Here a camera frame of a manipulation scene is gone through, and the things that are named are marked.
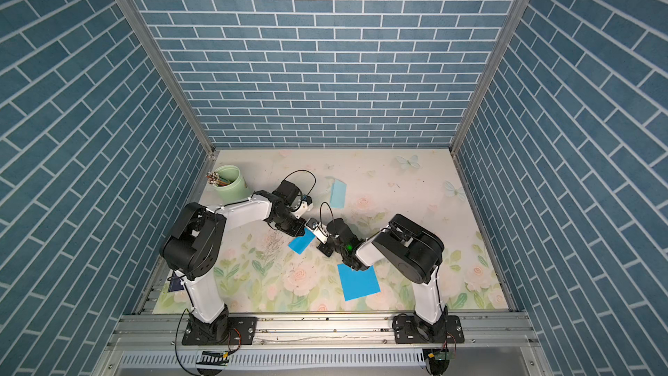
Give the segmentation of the blue paper sheet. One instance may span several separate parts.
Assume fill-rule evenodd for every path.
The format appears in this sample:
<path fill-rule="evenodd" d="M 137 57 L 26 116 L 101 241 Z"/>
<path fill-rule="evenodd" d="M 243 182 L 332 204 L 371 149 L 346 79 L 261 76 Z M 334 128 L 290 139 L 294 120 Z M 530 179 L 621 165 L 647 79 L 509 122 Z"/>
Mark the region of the blue paper sheet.
<path fill-rule="evenodd" d="M 309 228 L 304 228 L 304 234 L 294 238 L 288 247 L 296 254 L 301 255 L 315 238 L 315 234 Z"/>
<path fill-rule="evenodd" d="M 365 271 L 354 271 L 349 266 L 339 264 L 337 270 L 339 271 L 345 301 L 360 299 L 381 292 L 373 266 Z"/>

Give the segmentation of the light blue square paper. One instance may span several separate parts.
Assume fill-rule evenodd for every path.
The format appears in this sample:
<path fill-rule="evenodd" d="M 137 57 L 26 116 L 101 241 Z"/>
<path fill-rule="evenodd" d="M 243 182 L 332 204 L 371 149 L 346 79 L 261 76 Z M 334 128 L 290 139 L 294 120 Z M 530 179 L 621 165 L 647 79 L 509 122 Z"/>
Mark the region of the light blue square paper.
<path fill-rule="evenodd" d="M 332 183 L 329 205 L 333 209 L 344 209 L 346 200 L 347 184 L 339 179 Z"/>

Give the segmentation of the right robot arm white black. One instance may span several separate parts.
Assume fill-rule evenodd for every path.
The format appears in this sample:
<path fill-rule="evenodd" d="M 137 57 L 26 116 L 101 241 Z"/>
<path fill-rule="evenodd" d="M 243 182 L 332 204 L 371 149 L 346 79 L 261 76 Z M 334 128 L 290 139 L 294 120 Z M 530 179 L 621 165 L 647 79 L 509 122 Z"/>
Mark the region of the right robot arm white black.
<path fill-rule="evenodd" d="M 447 307 L 438 289 L 445 246 L 438 236 L 402 214 L 394 215 L 368 240 L 358 238 L 343 219 L 333 219 L 326 225 L 309 219 L 306 229 L 318 239 L 320 252 L 326 257 L 338 253 L 353 273 L 364 273 L 375 263 L 388 261 L 413 287 L 414 312 L 400 329 L 412 332 L 413 339 L 423 342 L 445 339 Z"/>

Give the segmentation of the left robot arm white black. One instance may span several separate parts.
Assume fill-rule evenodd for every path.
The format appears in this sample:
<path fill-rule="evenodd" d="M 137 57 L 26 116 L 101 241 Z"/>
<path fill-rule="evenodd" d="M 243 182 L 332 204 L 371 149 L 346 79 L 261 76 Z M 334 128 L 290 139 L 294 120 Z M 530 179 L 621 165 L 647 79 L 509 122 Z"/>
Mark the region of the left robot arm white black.
<path fill-rule="evenodd" d="M 255 191 L 242 201 L 223 206 L 186 205 L 167 236 L 160 256 L 174 271 L 191 302 L 189 328 L 198 341 L 219 343 L 229 338 L 229 310 L 220 297 L 214 266 L 224 236 L 247 224 L 263 221 L 292 238 L 304 235 L 304 214 L 312 197 L 284 179 L 278 188 Z"/>

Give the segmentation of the green pencil cup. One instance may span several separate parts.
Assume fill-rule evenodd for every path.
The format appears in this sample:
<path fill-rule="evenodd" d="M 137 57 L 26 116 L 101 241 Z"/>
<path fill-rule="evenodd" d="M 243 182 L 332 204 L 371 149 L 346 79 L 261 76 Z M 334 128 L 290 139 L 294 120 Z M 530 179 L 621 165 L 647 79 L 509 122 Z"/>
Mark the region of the green pencil cup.
<path fill-rule="evenodd" d="M 211 185 L 224 205 L 238 203 L 252 196 L 252 189 L 246 184 L 242 172 L 235 165 L 223 165 L 211 172 L 217 172 L 229 182 L 223 187 Z"/>

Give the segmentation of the dark blue notebook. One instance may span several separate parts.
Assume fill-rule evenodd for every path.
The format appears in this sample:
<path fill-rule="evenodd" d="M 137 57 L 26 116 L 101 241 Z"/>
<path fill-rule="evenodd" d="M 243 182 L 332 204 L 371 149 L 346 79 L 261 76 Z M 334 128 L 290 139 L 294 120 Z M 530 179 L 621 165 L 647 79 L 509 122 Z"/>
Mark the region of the dark blue notebook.
<path fill-rule="evenodd" d="M 184 290 L 184 285 L 182 283 L 182 279 L 179 276 L 170 276 L 167 280 L 168 282 L 168 289 L 167 292 L 180 292 Z"/>

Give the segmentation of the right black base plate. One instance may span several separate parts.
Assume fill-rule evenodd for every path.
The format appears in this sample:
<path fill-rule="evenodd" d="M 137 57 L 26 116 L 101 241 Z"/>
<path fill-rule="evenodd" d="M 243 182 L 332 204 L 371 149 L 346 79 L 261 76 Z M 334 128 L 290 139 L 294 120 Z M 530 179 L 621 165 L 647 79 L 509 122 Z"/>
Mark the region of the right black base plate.
<path fill-rule="evenodd" d="M 461 344 L 466 341 L 460 319 L 455 315 L 442 315 L 435 324 L 429 324 L 417 315 L 400 313 L 391 323 L 397 344 Z"/>

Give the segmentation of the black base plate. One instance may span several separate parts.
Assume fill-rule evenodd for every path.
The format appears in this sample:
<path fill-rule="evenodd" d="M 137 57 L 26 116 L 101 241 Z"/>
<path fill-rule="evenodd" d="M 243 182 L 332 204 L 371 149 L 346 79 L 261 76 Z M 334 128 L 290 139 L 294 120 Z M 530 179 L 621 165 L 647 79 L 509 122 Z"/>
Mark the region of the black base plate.
<path fill-rule="evenodd" d="M 391 323 L 397 344 L 461 344 L 466 341 L 460 319 L 455 315 L 442 315 L 435 324 L 429 324 L 417 315 L 400 313 Z"/>
<path fill-rule="evenodd" d="M 184 346 L 249 346 L 255 337 L 259 319 L 254 316 L 223 316 L 204 323 L 189 315 L 182 344 Z"/>

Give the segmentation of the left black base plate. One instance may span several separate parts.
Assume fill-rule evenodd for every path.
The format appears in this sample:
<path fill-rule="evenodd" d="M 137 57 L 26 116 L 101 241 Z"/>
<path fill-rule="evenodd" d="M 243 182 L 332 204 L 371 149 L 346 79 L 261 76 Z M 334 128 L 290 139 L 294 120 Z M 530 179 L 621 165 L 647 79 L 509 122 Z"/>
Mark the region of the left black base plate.
<path fill-rule="evenodd" d="M 184 346 L 249 346 L 255 337 L 259 319 L 254 316 L 223 316 L 204 323 L 189 315 L 182 344 Z"/>

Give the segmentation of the aluminium mounting rail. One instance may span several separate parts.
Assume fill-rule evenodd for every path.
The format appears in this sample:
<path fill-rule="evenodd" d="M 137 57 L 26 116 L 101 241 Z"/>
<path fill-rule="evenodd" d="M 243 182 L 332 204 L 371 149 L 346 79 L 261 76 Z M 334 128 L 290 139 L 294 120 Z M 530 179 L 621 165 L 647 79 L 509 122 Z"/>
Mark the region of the aluminium mounting rail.
<path fill-rule="evenodd" d="M 526 313 L 460 311 L 462 347 L 532 346 L 539 337 Z M 259 313 L 255 348 L 389 347 L 395 344 L 393 313 Z M 106 349 L 167 350 L 182 339 L 178 314 L 124 315 Z"/>

